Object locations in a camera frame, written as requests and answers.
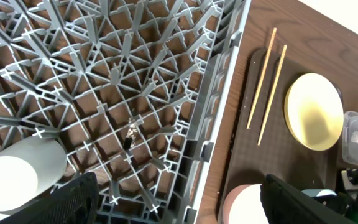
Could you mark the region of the white paper cup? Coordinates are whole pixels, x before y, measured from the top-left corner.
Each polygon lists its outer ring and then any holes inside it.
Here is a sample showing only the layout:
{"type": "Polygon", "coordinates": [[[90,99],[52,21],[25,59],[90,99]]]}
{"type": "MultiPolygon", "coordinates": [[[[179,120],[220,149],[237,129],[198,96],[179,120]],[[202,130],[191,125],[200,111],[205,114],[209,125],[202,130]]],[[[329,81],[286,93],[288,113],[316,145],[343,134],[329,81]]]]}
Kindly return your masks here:
{"type": "Polygon", "coordinates": [[[67,154],[54,139],[25,138],[0,152],[0,220],[62,178],[67,154]]]}

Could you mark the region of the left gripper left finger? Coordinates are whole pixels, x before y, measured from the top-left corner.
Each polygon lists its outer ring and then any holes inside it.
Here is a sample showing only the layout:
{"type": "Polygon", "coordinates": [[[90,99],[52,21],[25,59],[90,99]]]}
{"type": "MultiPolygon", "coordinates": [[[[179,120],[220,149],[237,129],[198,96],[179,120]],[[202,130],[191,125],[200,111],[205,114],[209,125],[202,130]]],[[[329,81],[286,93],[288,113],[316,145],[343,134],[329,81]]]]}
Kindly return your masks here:
{"type": "Polygon", "coordinates": [[[96,175],[86,173],[0,224],[93,224],[97,205],[96,175]]]}

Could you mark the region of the light blue bowl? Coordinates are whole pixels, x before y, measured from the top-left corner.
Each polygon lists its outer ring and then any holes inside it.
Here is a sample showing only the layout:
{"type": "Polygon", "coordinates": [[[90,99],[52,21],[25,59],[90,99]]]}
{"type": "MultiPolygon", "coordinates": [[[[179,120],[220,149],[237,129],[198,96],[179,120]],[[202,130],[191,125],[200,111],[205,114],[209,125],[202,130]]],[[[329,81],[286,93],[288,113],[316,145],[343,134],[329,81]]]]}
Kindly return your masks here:
{"type": "Polygon", "coordinates": [[[302,190],[302,192],[309,197],[324,197],[330,195],[337,195],[337,193],[331,189],[304,189],[302,190]]]}

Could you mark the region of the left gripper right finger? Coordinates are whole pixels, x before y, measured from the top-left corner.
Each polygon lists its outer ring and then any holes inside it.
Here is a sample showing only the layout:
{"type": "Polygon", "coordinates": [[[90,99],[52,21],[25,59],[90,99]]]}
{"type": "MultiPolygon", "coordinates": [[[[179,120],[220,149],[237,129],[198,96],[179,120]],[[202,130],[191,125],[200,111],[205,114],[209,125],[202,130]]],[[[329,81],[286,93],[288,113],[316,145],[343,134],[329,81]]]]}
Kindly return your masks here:
{"type": "Polygon", "coordinates": [[[266,175],[260,186],[260,201],[269,224],[346,224],[353,222],[273,174],[266,175]]]}

